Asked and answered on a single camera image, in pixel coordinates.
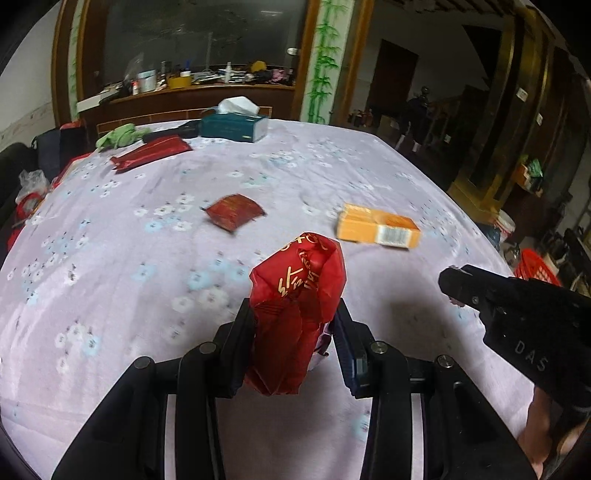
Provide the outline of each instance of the yellow cardboard box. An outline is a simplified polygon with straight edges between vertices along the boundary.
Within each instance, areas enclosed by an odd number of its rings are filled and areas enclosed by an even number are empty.
[[[336,236],[352,242],[415,248],[421,231],[408,217],[345,203]]]

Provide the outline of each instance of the metal screw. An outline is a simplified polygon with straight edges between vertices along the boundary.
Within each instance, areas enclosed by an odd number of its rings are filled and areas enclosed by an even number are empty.
[[[217,350],[217,345],[213,342],[205,342],[199,345],[199,352],[203,355],[209,355]]]
[[[150,364],[149,356],[141,356],[139,358],[136,358],[134,361],[134,367],[137,368],[138,370],[142,370],[143,368],[146,368],[149,364]]]
[[[385,342],[374,342],[369,346],[374,353],[386,353],[388,344]]]
[[[440,355],[437,357],[437,363],[443,368],[451,368],[456,364],[455,360],[449,355]]]

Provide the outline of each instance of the glass window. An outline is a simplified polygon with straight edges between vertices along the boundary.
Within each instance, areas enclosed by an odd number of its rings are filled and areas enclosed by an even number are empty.
[[[162,61],[194,72],[262,60],[292,68],[307,0],[113,0],[106,22],[103,82],[123,79],[143,53],[144,69]]]

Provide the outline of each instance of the tissue box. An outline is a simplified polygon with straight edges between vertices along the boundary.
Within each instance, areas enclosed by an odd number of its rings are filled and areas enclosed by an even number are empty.
[[[254,143],[266,136],[268,127],[269,118],[265,115],[214,113],[201,120],[201,136]]]

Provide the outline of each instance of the green cloth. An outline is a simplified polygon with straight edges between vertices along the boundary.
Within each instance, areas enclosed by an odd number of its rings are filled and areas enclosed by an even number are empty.
[[[121,125],[120,127],[111,130],[104,137],[96,141],[96,148],[99,152],[108,150],[109,148],[127,147],[132,143],[141,140],[145,134],[150,133],[149,128],[135,129],[134,124]]]
[[[540,161],[537,158],[533,159],[530,164],[527,165],[527,171],[530,174],[530,177],[533,179],[539,179],[543,176],[542,167],[540,166]]]

